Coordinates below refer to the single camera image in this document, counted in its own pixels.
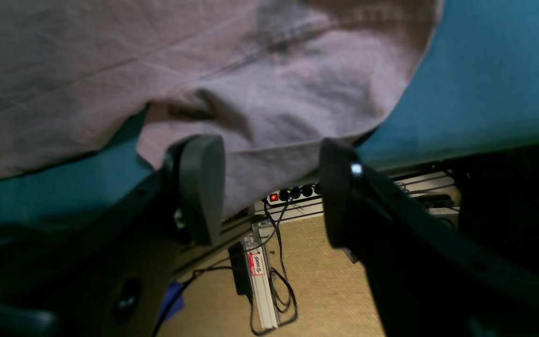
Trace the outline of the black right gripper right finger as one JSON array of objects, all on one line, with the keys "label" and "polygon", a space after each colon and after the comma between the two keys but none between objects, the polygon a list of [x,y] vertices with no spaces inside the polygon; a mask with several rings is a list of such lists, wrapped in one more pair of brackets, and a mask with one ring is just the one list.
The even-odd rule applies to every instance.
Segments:
[{"label": "black right gripper right finger", "polygon": [[388,337],[539,337],[539,147],[462,159],[456,227],[326,139],[328,239],[365,266]]}]

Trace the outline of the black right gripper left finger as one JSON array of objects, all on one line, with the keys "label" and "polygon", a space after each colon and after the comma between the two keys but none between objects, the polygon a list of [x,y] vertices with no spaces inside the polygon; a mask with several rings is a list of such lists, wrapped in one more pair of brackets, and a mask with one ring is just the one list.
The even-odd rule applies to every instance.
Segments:
[{"label": "black right gripper left finger", "polygon": [[188,137],[94,222],[24,245],[0,265],[0,337],[150,336],[180,248],[219,239],[224,186],[222,138]]}]

